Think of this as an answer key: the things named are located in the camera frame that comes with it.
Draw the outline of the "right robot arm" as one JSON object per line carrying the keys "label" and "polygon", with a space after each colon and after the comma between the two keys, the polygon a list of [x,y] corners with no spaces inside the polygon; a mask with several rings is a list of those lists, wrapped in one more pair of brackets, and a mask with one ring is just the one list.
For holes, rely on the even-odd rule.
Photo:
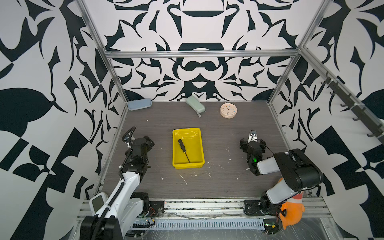
{"label": "right robot arm", "polygon": [[282,179],[266,190],[260,200],[246,200],[244,212],[248,216],[273,215],[289,199],[303,191],[318,187],[324,179],[321,170],[299,149],[278,152],[263,159],[267,145],[251,136],[240,140],[240,149],[247,154],[247,164],[255,176],[281,173]]}

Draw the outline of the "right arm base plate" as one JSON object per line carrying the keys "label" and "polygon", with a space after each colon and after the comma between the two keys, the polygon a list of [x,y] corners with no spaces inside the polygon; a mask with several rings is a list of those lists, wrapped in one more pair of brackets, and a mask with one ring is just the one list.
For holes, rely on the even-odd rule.
{"label": "right arm base plate", "polygon": [[247,216],[265,216],[267,215],[270,203],[265,200],[245,200],[244,213]]}

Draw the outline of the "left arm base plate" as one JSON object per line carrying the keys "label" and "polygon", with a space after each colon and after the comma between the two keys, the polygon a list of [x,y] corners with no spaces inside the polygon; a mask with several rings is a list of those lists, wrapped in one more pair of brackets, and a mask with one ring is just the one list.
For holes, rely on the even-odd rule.
{"label": "left arm base plate", "polygon": [[157,218],[164,214],[165,202],[164,201],[149,201],[145,203],[141,217]]}

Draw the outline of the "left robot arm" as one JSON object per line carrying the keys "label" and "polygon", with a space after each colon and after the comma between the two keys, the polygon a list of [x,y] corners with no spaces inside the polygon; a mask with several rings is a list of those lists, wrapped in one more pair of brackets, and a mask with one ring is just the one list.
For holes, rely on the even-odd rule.
{"label": "left robot arm", "polygon": [[119,170],[119,183],[106,203],[93,215],[84,218],[80,227],[81,240],[123,240],[132,229],[135,219],[148,212],[147,193],[136,193],[149,168],[148,152],[155,143],[148,137],[132,140]]}

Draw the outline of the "black yellow screwdriver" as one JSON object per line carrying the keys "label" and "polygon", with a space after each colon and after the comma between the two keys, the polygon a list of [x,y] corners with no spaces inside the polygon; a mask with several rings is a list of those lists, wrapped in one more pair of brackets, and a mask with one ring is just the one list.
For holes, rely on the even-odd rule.
{"label": "black yellow screwdriver", "polygon": [[186,147],[185,147],[185,145],[184,145],[183,140],[182,140],[182,139],[178,139],[178,143],[179,143],[180,148],[181,148],[181,150],[183,151],[184,155],[186,156],[186,158],[187,158],[187,160],[188,160],[188,163],[190,164],[191,161],[190,161],[190,159],[189,159],[189,157],[188,157],[187,150],[186,150]]}

